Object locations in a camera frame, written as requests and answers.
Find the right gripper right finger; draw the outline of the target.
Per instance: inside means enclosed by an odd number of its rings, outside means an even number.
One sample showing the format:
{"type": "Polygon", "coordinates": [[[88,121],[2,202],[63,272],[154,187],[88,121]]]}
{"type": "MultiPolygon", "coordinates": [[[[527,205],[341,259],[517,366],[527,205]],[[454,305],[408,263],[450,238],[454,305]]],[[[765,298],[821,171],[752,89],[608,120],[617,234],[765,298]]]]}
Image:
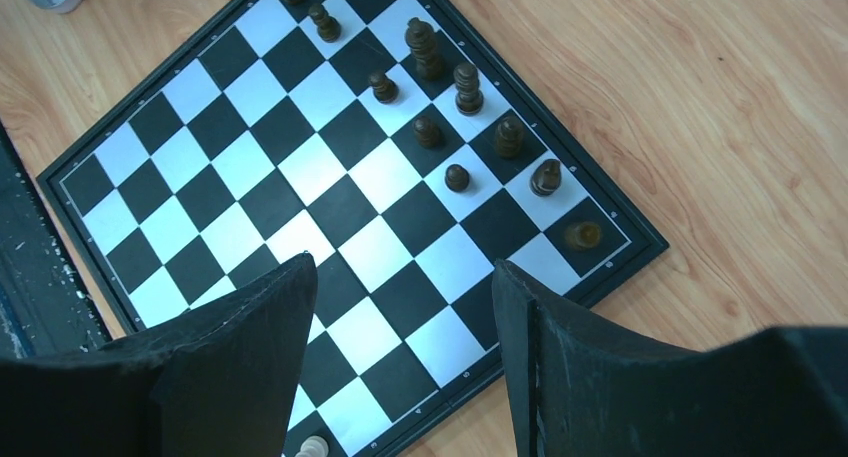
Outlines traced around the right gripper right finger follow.
{"type": "Polygon", "coordinates": [[[847,331],[773,326],[698,352],[555,294],[509,261],[492,296],[521,456],[843,456],[847,331]]]}

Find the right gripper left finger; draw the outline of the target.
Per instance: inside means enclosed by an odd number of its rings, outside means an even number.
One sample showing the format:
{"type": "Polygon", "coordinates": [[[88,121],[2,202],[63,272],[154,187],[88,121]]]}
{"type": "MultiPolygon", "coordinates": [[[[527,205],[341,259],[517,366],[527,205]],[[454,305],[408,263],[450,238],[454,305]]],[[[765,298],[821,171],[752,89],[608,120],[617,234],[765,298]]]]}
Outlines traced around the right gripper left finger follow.
{"type": "Polygon", "coordinates": [[[298,254],[88,353],[1,363],[5,456],[279,456],[317,294],[298,254]]]}

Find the black white chessboard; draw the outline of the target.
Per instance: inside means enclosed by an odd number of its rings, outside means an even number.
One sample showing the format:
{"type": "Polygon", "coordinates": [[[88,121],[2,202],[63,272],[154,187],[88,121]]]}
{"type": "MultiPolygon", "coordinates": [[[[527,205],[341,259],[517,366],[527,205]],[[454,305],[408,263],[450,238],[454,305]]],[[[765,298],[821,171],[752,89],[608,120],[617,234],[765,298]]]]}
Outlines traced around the black white chessboard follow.
{"type": "Polygon", "coordinates": [[[395,456],[496,380],[497,260],[591,306],[668,246],[447,0],[232,0],[39,181],[131,333],[313,256],[286,456],[313,435],[395,456]],[[413,17],[436,32],[436,80],[413,17]],[[416,141],[421,115],[441,146],[416,141]],[[562,183],[540,197],[549,158],[562,183]],[[598,247],[566,244],[581,221],[598,247]]]}

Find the dark chess piece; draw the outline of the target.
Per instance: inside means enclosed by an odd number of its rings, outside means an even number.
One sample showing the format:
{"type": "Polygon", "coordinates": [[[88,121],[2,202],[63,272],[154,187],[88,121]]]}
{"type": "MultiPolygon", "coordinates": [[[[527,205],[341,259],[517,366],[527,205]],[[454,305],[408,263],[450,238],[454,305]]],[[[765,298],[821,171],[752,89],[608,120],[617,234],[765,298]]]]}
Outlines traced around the dark chess piece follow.
{"type": "Polygon", "coordinates": [[[440,78],[444,71],[444,59],[439,52],[436,32],[432,25],[413,17],[407,23],[404,38],[415,59],[417,74],[429,81],[440,78]]]}

